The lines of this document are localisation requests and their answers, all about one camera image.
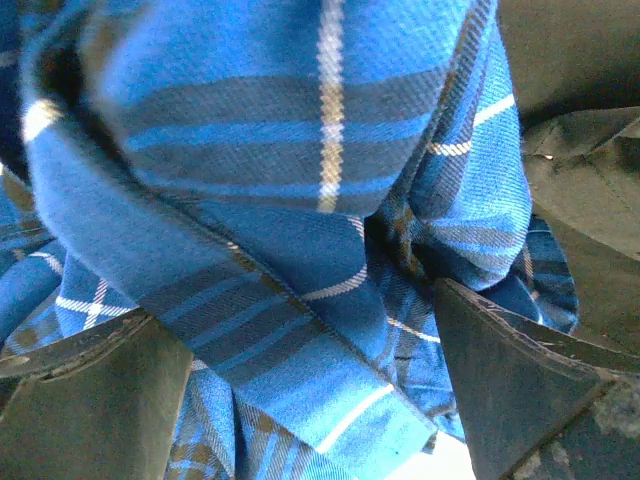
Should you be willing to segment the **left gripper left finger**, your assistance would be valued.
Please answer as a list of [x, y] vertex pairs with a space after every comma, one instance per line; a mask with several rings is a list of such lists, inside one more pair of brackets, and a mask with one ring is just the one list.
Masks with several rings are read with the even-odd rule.
[[162, 478], [192, 360], [144, 312], [2, 359], [2, 478]]

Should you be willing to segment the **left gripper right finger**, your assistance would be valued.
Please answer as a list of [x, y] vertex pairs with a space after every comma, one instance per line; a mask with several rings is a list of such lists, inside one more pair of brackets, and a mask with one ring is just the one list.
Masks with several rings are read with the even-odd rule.
[[451, 279], [435, 284], [435, 316], [477, 478], [638, 478], [638, 357]]

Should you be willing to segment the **blue plaid shirt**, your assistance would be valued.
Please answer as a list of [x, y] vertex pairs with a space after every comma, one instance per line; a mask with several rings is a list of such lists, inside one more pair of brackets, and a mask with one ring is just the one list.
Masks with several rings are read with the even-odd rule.
[[563, 333], [495, 1], [5, 1], [1, 352], [144, 308], [168, 479], [381, 479], [465, 435], [448, 277]]

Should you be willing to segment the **black shirt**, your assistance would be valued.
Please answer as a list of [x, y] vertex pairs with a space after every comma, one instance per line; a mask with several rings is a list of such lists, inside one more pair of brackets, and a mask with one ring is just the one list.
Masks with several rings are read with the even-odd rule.
[[504, 1], [498, 18], [535, 210], [577, 287], [577, 335], [637, 353], [639, 5]]

